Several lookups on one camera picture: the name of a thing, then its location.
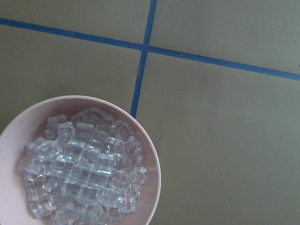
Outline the pile of clear ice cubes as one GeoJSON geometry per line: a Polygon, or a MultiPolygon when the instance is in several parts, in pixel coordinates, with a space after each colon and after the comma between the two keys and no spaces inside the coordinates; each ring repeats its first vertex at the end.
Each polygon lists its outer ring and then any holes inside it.
{"type": "Polygon", "coordinates": [[[141,142],[129,124],[97,107],[47,119],[26,145],[22,168],[35,219],[56,225],[107,225],[133,213],[147,181],[141,142]]]}

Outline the pink bowl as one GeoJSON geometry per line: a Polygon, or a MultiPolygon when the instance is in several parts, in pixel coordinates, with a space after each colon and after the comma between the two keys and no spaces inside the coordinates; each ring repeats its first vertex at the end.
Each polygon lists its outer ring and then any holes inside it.
{"type": "Polygon", "coordinates": [[[88,96],[61,96],[37,103],[15,117],[0,136],[0,223],[2,225],[52,225],[51,217],[34,219],[30,213],[21,167],[29,160],[25,144],[42,136],[46,119],[65,114],[71,117],[90,107],[99,107],[117,120],[127,121],[142,142],[148,181],[141,187],[134,213],[116,225],[148,225],[158,205],[161,172],[155,147],[143,127],[126,111],[107,101],[88,96]]]}

